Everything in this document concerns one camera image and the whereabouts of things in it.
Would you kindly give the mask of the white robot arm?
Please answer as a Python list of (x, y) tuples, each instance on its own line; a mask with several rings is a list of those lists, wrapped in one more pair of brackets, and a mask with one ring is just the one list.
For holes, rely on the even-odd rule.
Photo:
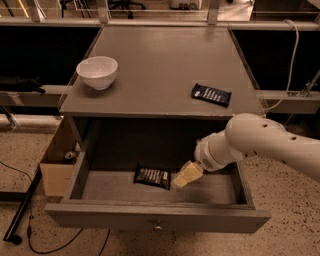
[(250, 113), (235, 115), (223, 131), (197, 141), (195, 161), (186, 162), (172, 184), (182, 188), (230, 163), (262, 156), (281, 162), (320, 182), (320, 141), (288, 132), (273, 120)]

